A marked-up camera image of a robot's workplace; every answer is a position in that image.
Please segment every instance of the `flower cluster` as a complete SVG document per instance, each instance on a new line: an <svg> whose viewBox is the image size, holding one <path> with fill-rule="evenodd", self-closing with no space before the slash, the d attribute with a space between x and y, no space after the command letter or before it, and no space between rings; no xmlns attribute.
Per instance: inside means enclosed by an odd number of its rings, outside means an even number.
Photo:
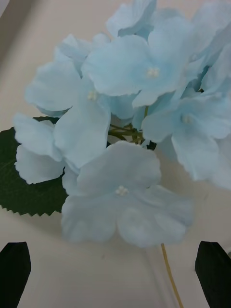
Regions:
<svg viewBox="0 0 231 308"><path fill-rule="evenodd" d="M92 42L69 35L37 70L26 101L56 124L14 117L16 169L28 183L63 174L64 237L180 241L193 206L159 185L150 142L193 180L231 189L231 4L192 20L156 0L123 4ZM118 138L108 145L108 136Z"/></svg>

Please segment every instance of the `dark green leaf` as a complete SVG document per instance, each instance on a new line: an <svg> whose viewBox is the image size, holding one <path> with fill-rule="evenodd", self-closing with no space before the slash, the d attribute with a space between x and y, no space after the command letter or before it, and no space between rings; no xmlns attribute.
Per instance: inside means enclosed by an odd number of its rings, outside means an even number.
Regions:
<svg viewBox="0 0 231 308"><path fill-rule="evenodd" d="M57 121L48 117L36 120ZM14 167L18 147L14 134L13 128L0 133L0 205L20 215L60 212L67 197L61 177L35 185L21 179Z"/></svg>

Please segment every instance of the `white surface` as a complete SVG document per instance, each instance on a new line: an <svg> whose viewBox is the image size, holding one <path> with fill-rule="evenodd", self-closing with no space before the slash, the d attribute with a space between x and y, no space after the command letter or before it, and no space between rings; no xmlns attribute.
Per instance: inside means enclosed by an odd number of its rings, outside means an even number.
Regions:
<svg viewBox="0 0 231 308"><path fill-rule="evenodd" d="M9 2L10 0L0 0L0 17L2 16L2 13L5 11Z"/></svg>
<svg viewBox="0 0 231 308"><path fill-rule="evenodd" d="M0 130L11 126L15 112L36 115L24 102L24 88L38 65L52 58L55 44L67 34L91 39L121 1L40 0L0 72ZM160 0L191 16L203 0ZM194 272L201 240L231 246L231 193L191 183L182 169L162 159L166 187L196 198L195 225L180 245L167 247L185 308L207 308ZM32 272L19 308L174 308L159 247L140 250L114 238L105 245L71 245L60 238L60 214L29 217L0 210L0 248L27 241Z"/></svg>

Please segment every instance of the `flower center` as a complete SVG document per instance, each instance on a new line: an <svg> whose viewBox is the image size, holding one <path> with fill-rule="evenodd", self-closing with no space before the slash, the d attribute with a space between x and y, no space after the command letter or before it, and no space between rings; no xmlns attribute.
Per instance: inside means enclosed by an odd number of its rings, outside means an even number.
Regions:
<svg viewBox="0 0 231 308"><path fill-rule="evenodd" d="M191 124L193 122L192 117L190 115L182 115L180 119L184 124Z"/></svg>
<svg viewBox="0 0 231 308"><path fill-rule="evenodd" d="M89 101L96 101L97 100L97 97L98 97L98 93L96 90L93 90L93 91L90 91L88 93L88 100Z"/></svg>
<svg viewBox="0 0 231 308"><path fill-rule="evenodd" d="M149 78L157 78L160 74L160 70L157 67L151 67L147 71L147 76Z"/></svg>
<svg viewBox="0 0 231 308"><path fill-rule="evenodd" d="M124 186L119 186L118 189L115 191L117 195L123 197L125 196L127 193L129 193L129 190L124 187Z"/></svg>

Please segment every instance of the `light blue flower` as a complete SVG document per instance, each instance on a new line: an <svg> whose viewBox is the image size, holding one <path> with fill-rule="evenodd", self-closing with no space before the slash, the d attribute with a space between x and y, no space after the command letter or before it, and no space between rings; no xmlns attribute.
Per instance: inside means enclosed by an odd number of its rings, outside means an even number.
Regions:
<svg viewBox="0 0 231 308"><path fill-rule="evenodd" d="M136 34L148 23L156 7L156 0L133 0L121 4L106 23L107 30L115 38Z"/></svg>
<svg viewBox="0 0 231 308"><path fill-rule="evenodd" d="M188 21L169 18L155 27L148 43L136 35L124 36L93 51L82 71L99 93L120 96L141 91L133 107L151 105L179 87L192 53L191 35Z"/></svg>
<svg viewBox="0 0 231 308"><path fill-rule="evenodd" d="M126 141L110 145L81 169L75 195L62 208L64 237L102 242L117 227L138 247L180 241L193 220L192 203L158 186L159 180L152 151Z"/></svg>
<svg viewBox="0 0 231 308"><path fill-rule="evenodd" d="M14 119L15 138L21 143L17 148L15 168L28 184L58 178L63 173L64 161L54 146L53 124L38 122L23 114Z"/></svg>
<svg viewBox="0 0 231 308"><path fill-rule="evenodd" d="M79 173L80 170L73 171L69 165L65 166L62 183L63 188L66 190L68 195L73 195L75 193Z"/></svg>
<svg viewBox="0 0 231 308"><path fill-rule="evenodd" d="M195 58L205 56L204 67L212 65L218 53L229 42L231 4L213 1L203 4L192 19L195 27Z"/></svg>
<svg viewBox="0 0 231 308"><path fill-rule="evenodd" d="M227 96L201 95L185 98L173 112L160 111L147 116L143 136L161 142L171 135L178 161L194 180L207 179L218 163L214 138L231 133L231 104Z"/></svg>
<svg viewBox="0 0 231 308"><path fill-rule="evenodd" d="M46 111L66 110L76 103L79 85L80 76L72 61L50 62L37 69L25 99Z"/></svg>
<svg viewBox="0 0 231 308"><path fill-rule="evenodd" d="M55 61L73 61L76 70L81 75L81 67L88 54L102 46L105 43L109 43L110 38L102 33L98 33L92 39L92 42L88 42L83 39L76 39L72 34L69 34L54 50Z"/></svg>
<svg viewBox="0 0 231 308"><path fill-rule="evenodd" d="M219 160L216 168L213 168L213 174L209 182L231 190L231 135L222 140L218 140Z"/></svg>
<svg viewBox="0 0 231 308"><path fill-rule="evenodd" d="M134 116L135 109L132 106L136 95L122 95L108 98L108 105L111 113L116 115L119 119L129 119Z"/></svg>
<svg viewBox="0 0 231 308"><path fill-rule="evenodd" d="M218 59L202 79L201 88L208 93L226 93L231 88L231 44L227 44Z"/></svg>
<svg viewBox="0 0 231 308"><path fill-rule="evenodd" d="M100 155L106 148L111 113L107 97L100 95L93 83L83 77L76 104L56 123L56 147L74 168Z"/></svg>

